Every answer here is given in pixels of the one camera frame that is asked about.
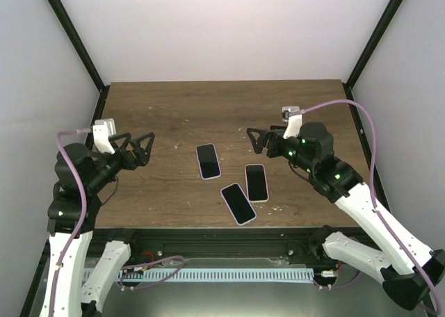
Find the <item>purple cable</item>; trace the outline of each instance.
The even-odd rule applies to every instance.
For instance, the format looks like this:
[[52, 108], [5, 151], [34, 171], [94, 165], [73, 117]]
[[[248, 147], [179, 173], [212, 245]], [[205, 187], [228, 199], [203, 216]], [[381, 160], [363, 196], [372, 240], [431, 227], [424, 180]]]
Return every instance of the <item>purple cable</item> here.
[[53, 282], [51, 284], [51, 295], [49, 296], [49, 317], [54, 316], [54, 304], [56, 301], [56, 289], [57, 289], [57, 281], [58, 276], [60, 272], [60, 268], [62, 267], [63, 258], [65, 257], [68, 249], [70, 248], [70, 245], [72, 241], [74, 240], [74, 237], [79, 233], [79, 230], [82, 227], [83, 221], [85, 220], [86, 216], [86, 194], [85, 189], [83, 188], [82, 180], [79, 176], [79, 173], [77, 172], [76, 168], [74, 167], [74, 164], [71, 162], [71, 159], [69, 158], [67, 152], [62, 146], [62, 141], [60, 140], [61, 136], [66, 135], [77, 135], [82, 133], [90, 133], [90, 128], [85, 129], [77, 129], [76, 131], [61, 131], [57, 133], [56, 143], [57, 148], [62, 155], [63, 159], [65, 159], [65, 162], [67, 163], [68, 167], [71, 170], [71, 173], [76, 180], [77, 187], [79, 188], [79, 194], [81, 195], [81, 216], [79, 218], [79, 221], [77, 222], [76, 227], [74, 228], [73, 232], [71, 233], [71, 236], [68, 238], [68, 241], [66, 242], [65, 246], [63, 247], [62, 251], [60, 252], [60, 255], [57, 259], [56, 265], [58, 266], [57, 269], [54, 271], [53, 276]]
[[169, 275], [167, 275], [163, 279], [161, 279], [161, 280], [159, 280], [157, 282], [154, 282], [153, 284], [148, 284], [148, 285], [145, 285], [145, 286], [127, 287], [127, 286], [124, 285], [124, 279], [126, 277], [130, 276], [131, 274], [138, 274], [137, 272], [131, 272], [131, 273], [127, 273], [126, 275], [123, 275], [120, 278], [120, 281], [119, 281], [120, 287], [122, 288], [123, 291], [125, 289], [131, 290], [131, 291], [139, 291], [141, 289], [147, 289], [147, 288], [156, 286], [157, 284], [162, 284], [162, 283], [166, 282], [171, 277], [174, 277], [181, 270], [181, 268], [184, 267], [185, 259], [184, 259], [183, 256], [171, 256], [171, 257], [166, 257], [166, 258], [159, 259], [159, 260], [156, 260], [156, 261], [152, 261], [151, 263], [140, 263], [138, 265], [130, 265], [130, 266], [122, 267], [123, 270], [128, 270], [130, 268], [135, 268], [135, 267], [150, 267], [150, 266], [157, 265], [158, 263], [163, 263], [164, 261], [170, 261], [170, 260], [173, 260], [173, 259], [181, 260], [181, 264], [178, 266], [177, 269], [175, 269], [173, 272], [171, 272]]
[[[335, 289], [342, 289], [342, 288], [346, 288], [348, 286], [350, 286], [351, 284], [354, 284], [355, 282], [357, 282], [357, 280], [362, 276], [362, 272], [358, 272], [356, 274], [356, 276], [354, 276], [350, 281], [346, 282], [345, 284], [340, 284], [338, 286], [332, 286], [331, 287], [331, 291], [335, 290]], [[314, 285], [317, 287], [322, 287], [320, 284], [317, 284], [317, 282], [313, 281]]]
[[434, 301], [436, 302], [436, 310], [432, 310], [428, 307], [425, 307], [423, 304], [420, 304], [420, 306], [430, 314], [440, 315], [442, 313], [442, 303], [440, 301], [440, 297], [439, 297], [439, 293], [437, 292], [437, 289], [435, 288], [434, 284], [431, 282], [431, 279], [429, 278], [429, 276], [425, 273], [425, 271], [419, 265], [417, 260], [412, 256], [411, 252], [407, 249], [405, 244], [403, 244], [402, 240], [399, 239], [399, 237], [394, 232], [394, 230], [389, 226], [388, 222], [385, 220], [385, 218], [381, 214], [380, 210], [378, 210], [378, 208], [377, 208], [377, 201], [376, 201], [375, 191], [374, 191], [374, 168], [375, 168], [375, 153], [377, 152], [377, 137], [376, 137], [376, 133], [375, 133], [373, 120], [371, 119], [371, 116], [369, 115], [368, 111], [366, 111], [366, 109], [362, 105], [356, 103], [355, 101], [348, 100], [348, 99], [337, 99], [337, 100], [327, 101], [325, 103], [321, 103], [319, 105], [315, 105], [310, 108], [300, 110], [298, 112], [295, 112], [294, 115], [295, 114], [305, 114], [305, 113], [308, 113], [311, 111], [315, 111], [315, 110], [322, 108], [324, 106], [329, 106], [329, 105], [333, 105], [333, 104], [350, 104], [350, 105], [356, 106], [365, 114], [366, 118], [368, 119], [369, 125], [371, 127], [371, 134], [372, 134], [371, 164], [369, 165], [369, 171], [370, 171], [369, 190], [370, 190], [370, 194], [371, 194], [371, 202], [373, 204], [373, 208], [374, 208], [375, 213], [377, 214], [378, 218], [380, 219], [380, 221], [382, 221], [385, 228], [387, 228], [388, 232], [391, 234], [391, 236], [393, 236], [393, 238], [396, 240], [396, 242], [402, 248], [404, 253], [406, 253], [406, 255], [408, 256], [410, 261], [414, 264], [416, 269], [419, 271], [422, 278], [425, 280], [426, 284], [428, 285], [428, 287], [432, 293], [432, 296], [434, 297]]

